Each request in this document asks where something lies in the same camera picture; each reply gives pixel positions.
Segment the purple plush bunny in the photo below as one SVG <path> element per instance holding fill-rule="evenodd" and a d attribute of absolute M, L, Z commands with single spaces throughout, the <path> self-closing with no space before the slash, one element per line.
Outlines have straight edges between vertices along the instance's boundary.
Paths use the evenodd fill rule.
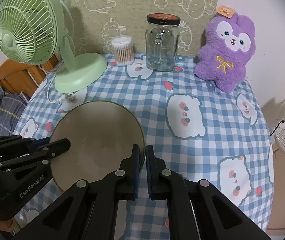
<path fill-rule="evenodd" d="M 205 28 L 206 44 L 197 56 L 194 74 L 212 80 L 225 93 L 234 91 L 246 76 L 246 64 L 255 53 L 255 25 L 245 15 L 221 5 Z"/>

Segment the green desk fan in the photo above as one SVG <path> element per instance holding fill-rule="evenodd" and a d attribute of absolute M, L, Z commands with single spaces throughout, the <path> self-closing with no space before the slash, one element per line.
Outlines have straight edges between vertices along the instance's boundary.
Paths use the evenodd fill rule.
<path fill-rule="evenodd" d="M 63 68 L 55 76 L 55 89 L 71 93 L 102 76 L 107 60 L 97 53 L 74 55 L 63 7 L 61 0 L 0 0 L 0 50 L 28 65 L 43 64 L 59 51 Z"/>

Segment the glass jar with black lid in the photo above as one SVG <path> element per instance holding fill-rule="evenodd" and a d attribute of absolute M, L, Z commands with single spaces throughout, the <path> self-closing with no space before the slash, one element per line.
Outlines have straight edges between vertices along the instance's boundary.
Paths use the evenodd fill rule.
<path fill-rule="evenodd" d="M 171 72 L 177 55 L 180 18 L 172 14 L 147 15 L 146 65 L 158 72 Z"/>

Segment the green cartoon board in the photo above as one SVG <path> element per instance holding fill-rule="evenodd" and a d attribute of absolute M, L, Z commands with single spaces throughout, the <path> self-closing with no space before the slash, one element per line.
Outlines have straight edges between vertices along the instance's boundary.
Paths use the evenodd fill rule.
<path fill-rule="evenodd" d="M 111 40 L 120 35 L 133 39 L 136 52 L 145 51 L 147 15 L 180 17 L 178 55 L 196 56 L 205 43 L 204 28 L 213 18 L 218 0 L 71 0 L 67 28 L 74 28 L 76 54 L 112 52 Z"/>

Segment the wooden bed headboard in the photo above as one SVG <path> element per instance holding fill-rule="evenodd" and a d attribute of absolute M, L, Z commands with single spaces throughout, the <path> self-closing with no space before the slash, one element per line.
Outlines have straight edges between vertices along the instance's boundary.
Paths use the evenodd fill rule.
<path fill-rule="evenodd" d="M 46 71 L 53 70 L 58 62 L 55 55 L 47 62 L 35 66 L 7 59 L 0 66 L 0 87 L 13 94 L 23 92 L 30 98 L 45 79 Z"/>

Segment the blue checkered tablecloth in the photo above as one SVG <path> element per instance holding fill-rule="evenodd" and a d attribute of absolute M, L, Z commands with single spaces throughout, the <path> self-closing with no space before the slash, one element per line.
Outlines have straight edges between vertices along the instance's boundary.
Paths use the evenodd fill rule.
<path fill-rule="evenodd" d="M 118 66 L 113 54 L 103 54 L 108 66 L 87 87 L 80 103 L 106 100 L 129 109 L 139 120 L 147 145 L 167 168 L 188 180 L 209 180 L 264 232 L 270 220 L 274 192 L 273 154 L 269 129 L 247 80 L 229 94 L 212 81 L 196 77 L 198 58 L 177 56 L 172 72 L 147 70 L 145 54 L 134 64 Z M 22 113 L 14 134 L 48 137 L 74 107 L 50 103 L 61 97 L 50 73 Z M 166 201 L 148 198 L 145 165 L 138 199 L 120 202 L 116 239 L 169 239 Z"/>

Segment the grey plaid pillow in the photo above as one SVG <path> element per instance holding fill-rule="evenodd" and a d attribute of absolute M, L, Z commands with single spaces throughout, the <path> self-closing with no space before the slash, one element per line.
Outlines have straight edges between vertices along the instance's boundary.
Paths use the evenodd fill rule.
<path fill-rule="evenodd" d="M 0 137 L 14 135 L 26 106 L 27 102 L 19 94 L 0 87 Z"/>

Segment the ceramic bowl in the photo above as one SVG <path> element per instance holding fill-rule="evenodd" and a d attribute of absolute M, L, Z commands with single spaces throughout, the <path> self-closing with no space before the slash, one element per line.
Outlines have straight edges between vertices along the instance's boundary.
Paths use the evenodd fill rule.
<path fill-rule="evenodd" d="M 67 138 L 70 148 L 51 161 L 53 180 L 67 191 L 78 180 L 94 182 L 120 167 L 133 145 L 144 157 L 145 137 L 140 122 L 126 107 L 111 101 L 86 102 L 56 125 L 50 140 Z"/>

